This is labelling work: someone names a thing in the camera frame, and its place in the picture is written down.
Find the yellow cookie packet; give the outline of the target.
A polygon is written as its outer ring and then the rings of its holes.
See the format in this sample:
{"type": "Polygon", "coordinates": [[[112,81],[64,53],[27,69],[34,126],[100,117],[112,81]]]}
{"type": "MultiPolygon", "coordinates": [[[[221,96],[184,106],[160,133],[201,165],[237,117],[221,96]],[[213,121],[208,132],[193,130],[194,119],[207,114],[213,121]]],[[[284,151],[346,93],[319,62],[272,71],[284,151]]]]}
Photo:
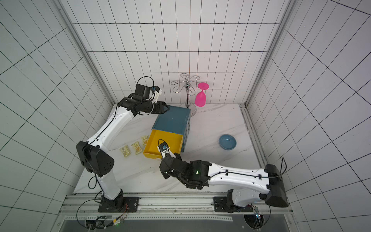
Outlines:
{"type": "Polygon", "coordinates": [[[142,139],[143,146],[146,147],[146,145],[148,143],[148,136],[147,135],[142,136],[141,139],[142,139]]]}
{"type": "Polygon", "coordinates": [[[130,151],[128,145],[125,145],[122,148],[120,148],[120,151],[122,152],[124,157],[127,157],[131,154],[131,151],[130,151]]]}
{"type": "Polygon", "coordinates": [[[142,147],[140,146],[140,144],[139,144],[138,141],[134,142],[134,143],[131,145],[131,147],[133,148],[133,150],[134,150],[134,152],[135,152],[136,155],[138,155],[138,154],[140,154],[140,153],[143,153],[143,151],[144,151],[144,150],[142,149],[142,147]]]}

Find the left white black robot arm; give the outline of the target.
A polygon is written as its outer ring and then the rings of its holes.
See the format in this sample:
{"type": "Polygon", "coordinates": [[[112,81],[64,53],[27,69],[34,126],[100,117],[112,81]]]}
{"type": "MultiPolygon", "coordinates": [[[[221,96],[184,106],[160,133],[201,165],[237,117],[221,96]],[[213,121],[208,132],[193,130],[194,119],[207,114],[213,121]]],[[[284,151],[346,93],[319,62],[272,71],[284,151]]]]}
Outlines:
{"type": "Polygon", "coordinates": [[[101,201],[98,211],[116,213],[128,210],[128,200],[123,196],[114,176],[115,160],[108,155],[111,145],[122,129],[138,114],[164,114],[170,107],[163,101],[137,100],[124,97],[115,107],[113,115],[87,141],[76,145],[81,164],[94,174],[101,189],[101,201]]]}

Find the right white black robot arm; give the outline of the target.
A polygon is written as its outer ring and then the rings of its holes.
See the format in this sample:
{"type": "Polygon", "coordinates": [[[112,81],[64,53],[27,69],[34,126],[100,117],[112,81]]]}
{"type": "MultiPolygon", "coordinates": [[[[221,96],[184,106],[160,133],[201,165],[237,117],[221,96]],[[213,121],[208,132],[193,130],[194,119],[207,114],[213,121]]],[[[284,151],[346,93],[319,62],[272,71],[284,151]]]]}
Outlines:
{"type": "Polygon", "coordinates": [[[275,165],[262,169],[239,169],[208,161],[183,161],[179,154],[163,151],[160,171],[165,179],[173,177],[186,188],[201,190],[204,187],[225,185],[227,207],[244,208],[256,202],[286,208],[289,206],[282,173],[275,165]]]}

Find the teal drawer cabinet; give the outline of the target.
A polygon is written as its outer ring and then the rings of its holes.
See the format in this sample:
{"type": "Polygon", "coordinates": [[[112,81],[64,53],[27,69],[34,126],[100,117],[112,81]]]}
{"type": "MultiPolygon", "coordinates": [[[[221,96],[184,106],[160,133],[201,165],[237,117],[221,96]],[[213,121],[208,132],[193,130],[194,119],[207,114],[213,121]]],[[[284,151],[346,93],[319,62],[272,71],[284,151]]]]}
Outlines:
{"type": "Polygon", "coordinates": [[[178,106],[169,106],[169,110],[158,115],[152,129],[183,135],[181,152],[185,151],[190,131],[190,109],[178,106]]]}

